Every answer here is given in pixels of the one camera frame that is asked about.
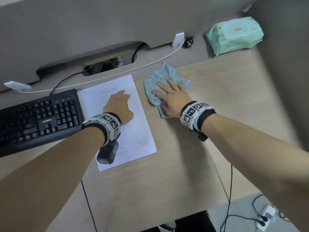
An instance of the wooden desktop surface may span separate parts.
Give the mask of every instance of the wooden desktop surface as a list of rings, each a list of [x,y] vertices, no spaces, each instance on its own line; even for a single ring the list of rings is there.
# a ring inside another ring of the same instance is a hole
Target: wooden desktop surface
[[[217,113],[298,145],[256,48],[224,54],[177,71],[192,81],[188,93],[193,99],[209,103]],[[103,172],[98,171],[93,159],[83,182],[98,231],[137,232],[227,202],[228,161],[210,140],[200,142],[179,120],[160,118],[157,108],[147,101],[143,79],[135,84],[157,153]],[[10,105],[15,105],[47,95],[5,92],[0,94],[0,108],[8,106],[8,96]],[[1,158],[0,178],[55,144]],[[258,189],[234,169],[232,198],[256,192]],[[47,231],[60,230],[94,231],[81,184]]]

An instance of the towel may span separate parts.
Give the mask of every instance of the towel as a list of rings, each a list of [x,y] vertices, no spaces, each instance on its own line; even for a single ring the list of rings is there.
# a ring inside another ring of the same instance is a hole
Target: towel
[[[171,78],[175,82],[175,84],[177,83],[182,84],[185,90],[187,90],[192,84],[190,80],[185,80],[181,78],[178,72],[170,65],[168,65],[167,62],[163,62],[160,69],[155,70],[153,74],[151,74],[144,80],[144,87],[148,100],[153,105],[158,107],[160,116],[162,118],[172,118],[172,117],[167,115],[160,106],[160,104],[164,102],[164,100],[154,95],[152,91],[153,90],[164,91],[156,83],[162,82],[164,84],[169,85],[168,82],[166,81],[167,78]]]

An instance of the keyboard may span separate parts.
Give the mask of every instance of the keyboard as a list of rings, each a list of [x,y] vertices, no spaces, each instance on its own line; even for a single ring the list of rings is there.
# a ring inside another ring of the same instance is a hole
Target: keyboard
[[[67,138],[82,129],[76,89],[0,110],[0,157]]]

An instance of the white sheet of paper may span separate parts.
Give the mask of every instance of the white sheet of paper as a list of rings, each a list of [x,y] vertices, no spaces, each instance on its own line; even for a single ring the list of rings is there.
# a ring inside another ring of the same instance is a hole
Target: white sheet of paper
[[[99,171],[157,152],[132,75],[123,76],[79,91],[79,102],[85,119],[102,113],[103,107],[110,95],[122,89],[125,89],[126,93],[131,95],[128,106],[134,113],[134,118],[128,124],[121,127],[121,135],[118,138],[119,147],[114,163],[100,164],[97,161]]]

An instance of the person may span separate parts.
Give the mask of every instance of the person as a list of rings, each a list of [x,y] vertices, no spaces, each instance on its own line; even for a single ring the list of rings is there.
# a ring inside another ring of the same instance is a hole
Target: person
[[[175,118],[192,98],[181,84],[158,82],[162,108]],[[103,112],[116,114],[122,125],[133,118],[130,95],[110,96]],[[252,182],[301,231],[309,220],[309,154],[282,140],[214,113],[201,131],[222,155]],[[106,136],[87,127],[0,180],[0,231],[45,231],[80,183]]]

